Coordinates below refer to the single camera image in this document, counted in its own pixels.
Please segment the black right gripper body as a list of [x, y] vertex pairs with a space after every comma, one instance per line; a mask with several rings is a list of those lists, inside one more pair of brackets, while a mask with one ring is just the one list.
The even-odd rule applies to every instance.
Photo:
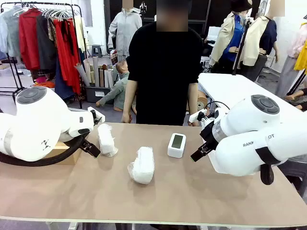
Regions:
[[213, 120], [206, 120], [204, 122], [201, 122], [201, 133], [200, 136], [203, 139], [204, 144], [207, 147], [217, 147], [218, 145], [218, 141], [216, 141], [216, 139], [213, 136], [213, 125], [214, 125], [214, 121]]

